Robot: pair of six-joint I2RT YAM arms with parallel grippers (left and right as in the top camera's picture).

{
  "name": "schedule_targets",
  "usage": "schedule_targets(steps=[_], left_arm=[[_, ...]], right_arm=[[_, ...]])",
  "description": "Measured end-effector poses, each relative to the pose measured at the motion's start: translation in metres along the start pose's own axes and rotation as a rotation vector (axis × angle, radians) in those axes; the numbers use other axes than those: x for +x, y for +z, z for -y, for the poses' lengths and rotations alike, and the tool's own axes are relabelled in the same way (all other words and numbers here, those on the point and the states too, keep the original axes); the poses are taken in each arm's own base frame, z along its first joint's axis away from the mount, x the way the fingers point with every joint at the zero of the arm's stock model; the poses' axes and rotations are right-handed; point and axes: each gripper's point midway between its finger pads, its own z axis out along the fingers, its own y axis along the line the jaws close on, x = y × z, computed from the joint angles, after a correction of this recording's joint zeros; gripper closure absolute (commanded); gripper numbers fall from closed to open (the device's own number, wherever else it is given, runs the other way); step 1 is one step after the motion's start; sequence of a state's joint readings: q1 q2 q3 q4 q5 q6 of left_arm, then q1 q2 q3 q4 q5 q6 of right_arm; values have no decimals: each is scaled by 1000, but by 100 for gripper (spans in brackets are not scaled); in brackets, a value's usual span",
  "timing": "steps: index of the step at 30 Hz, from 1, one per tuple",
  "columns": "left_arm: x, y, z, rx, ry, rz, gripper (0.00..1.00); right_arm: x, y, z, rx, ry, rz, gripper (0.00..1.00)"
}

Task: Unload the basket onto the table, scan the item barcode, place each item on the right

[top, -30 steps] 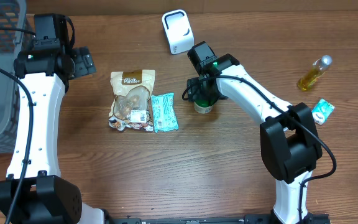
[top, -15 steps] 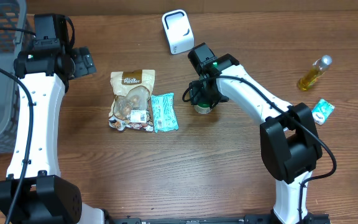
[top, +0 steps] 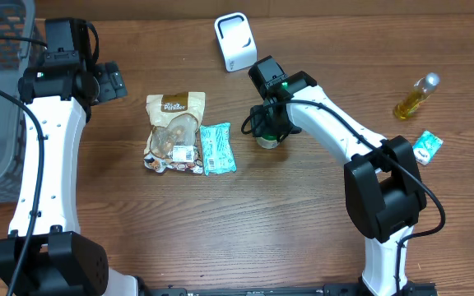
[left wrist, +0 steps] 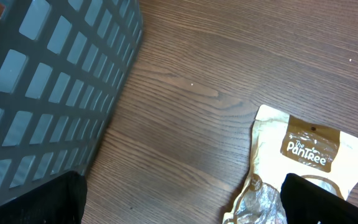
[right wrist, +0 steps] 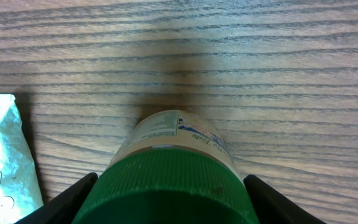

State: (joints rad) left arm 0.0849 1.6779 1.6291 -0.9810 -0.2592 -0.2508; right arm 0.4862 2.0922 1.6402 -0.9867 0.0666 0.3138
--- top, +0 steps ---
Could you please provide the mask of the green white Knorr jar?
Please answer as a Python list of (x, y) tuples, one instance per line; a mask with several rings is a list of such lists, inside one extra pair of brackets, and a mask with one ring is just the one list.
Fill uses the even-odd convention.
[(256, 142), (258, 143), (259, 146), (268, 150), (274, 149), (279, 145), (277, 137), (272, 136), (272, 135), (259, 136), (256, 138)]

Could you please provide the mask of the teal wet wipes packet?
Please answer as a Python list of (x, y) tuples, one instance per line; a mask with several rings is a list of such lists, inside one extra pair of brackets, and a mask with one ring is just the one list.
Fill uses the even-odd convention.
[(200, 126), (204, 174), (222, 174), (236, 171), (230, 146), (230, 123)]

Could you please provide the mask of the brown white snack bag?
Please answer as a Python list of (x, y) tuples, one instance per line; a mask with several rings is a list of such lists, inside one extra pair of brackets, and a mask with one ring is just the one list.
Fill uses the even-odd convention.
[(146, 111), (151, 132), (144, 150), (144, 165), (157, 173), (168, 169), (203, 173), (198, 150), (198, 131), (205, 110), (206, 94), (182, 92), (148, 95)]

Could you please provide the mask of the yellow Vim bottle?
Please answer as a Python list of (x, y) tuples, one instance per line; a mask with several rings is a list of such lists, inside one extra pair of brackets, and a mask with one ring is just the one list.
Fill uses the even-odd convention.
[(420, 105), (437, 90), (439, 83), (440, 77), (434, 72), (422, 77), (413, 86), (407, 97), (394, 107), (394, 116), (401, 120), (409, 119)]

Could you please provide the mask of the green tissue pack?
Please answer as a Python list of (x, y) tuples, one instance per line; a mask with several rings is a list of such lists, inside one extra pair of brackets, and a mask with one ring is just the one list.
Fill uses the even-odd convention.
[(427, 165), (443, 145), (444, 141), (425, 130), (413, 145), (413, 153), (416, 161), (422, 165)]

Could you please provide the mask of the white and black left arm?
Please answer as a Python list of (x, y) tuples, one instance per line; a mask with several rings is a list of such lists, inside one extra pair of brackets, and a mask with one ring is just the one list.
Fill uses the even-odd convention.
[(10, 295), (145, 295), (144, 282), (109, 266), (77, 218), (77, 157), (94, 105), (127, 95), (119, 67), (99, 62), (95, 27), (49, 19), (40, 62), (24, 70), (13, 99), (25, 115), (21, 190), (0, 239), (0, 279)]

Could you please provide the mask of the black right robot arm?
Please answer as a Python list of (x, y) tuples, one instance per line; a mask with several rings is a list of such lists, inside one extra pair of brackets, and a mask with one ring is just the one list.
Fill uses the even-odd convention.
[(287, 76), (271, 56), (249, 77), (263, 104), (245, 122), (258, 143), (272, 148), (307, 132), (343, 167), (347, 213), (365, 238), (365, 268), (352, 284), (325, 284), (325, 295), (435, 295), (434, 284), (405, 275), (407, 237), (426, 207), (411, 143), (372, 132), (339, 109), (305, 72)]

